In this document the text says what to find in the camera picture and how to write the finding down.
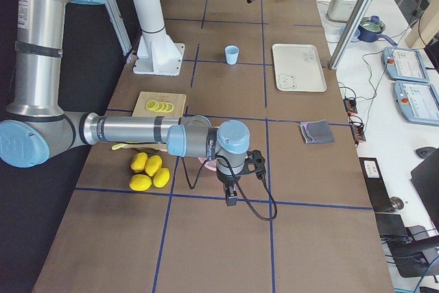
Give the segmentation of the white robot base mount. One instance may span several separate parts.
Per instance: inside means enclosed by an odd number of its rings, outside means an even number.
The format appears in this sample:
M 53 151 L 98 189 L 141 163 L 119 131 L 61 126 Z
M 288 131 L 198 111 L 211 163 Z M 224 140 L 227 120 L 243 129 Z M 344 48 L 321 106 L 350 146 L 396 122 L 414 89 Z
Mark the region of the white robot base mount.
M 160 0 L 133 0 L 141 39 L 133 71 L 141 75 L 177 76 L 185 45 L 174 43 L 167 34 Z

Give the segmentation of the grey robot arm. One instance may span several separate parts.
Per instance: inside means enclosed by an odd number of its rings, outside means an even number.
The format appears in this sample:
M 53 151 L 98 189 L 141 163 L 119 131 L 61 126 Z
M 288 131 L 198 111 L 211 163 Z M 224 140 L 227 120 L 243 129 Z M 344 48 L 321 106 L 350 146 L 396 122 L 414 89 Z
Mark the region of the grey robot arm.
M 57 57 L 38 54 L 17 53 L 15 73 L 15 99 L 12 110 L 1 111 L 1 119 L 35 121 L 29 124 L 62 124 L 63 110 L 58 106 L 58 88 L 60 76 L 61 104 L 73 115 L 83 115 L 97 106 L 99 114 L 110 105 L 111 111 L 126 113 L 134 106 L 134 90 L 159 90 L 159 80 L 171 87 L 183 91 L 183 83 L 172 83 L 171 78 L 135 75 L 133 82 L 126 86 L 116 85 L 116 74 L 122 68 L 122 60 L 112 58 L 117 54 L 115 33 L 109 23 L 108 15 L 100 3 L 105 0 L 18 0 L 19 22 L 18 41 L 44 46 L 44 53 L 53 53 L 62 48 L 64 21 L 67 11 L 68 45 L 67 59 L 61 66 L 61 53 Z M 118 0 L 126 12 L 127 22 L 139 24 L 148 30 L 145 20 L 155 14 L 161 14 L 151 0 Z M 80 159 L 85 156 L 86 147 L 78 152 L 67 152 L 48 165 L 36 169 L 17 169 L 1 165 L 1 209 L 24 209 L 41 206 L 61 208 L 67 203 L 68 190 L 73 187 L 78 176 Z

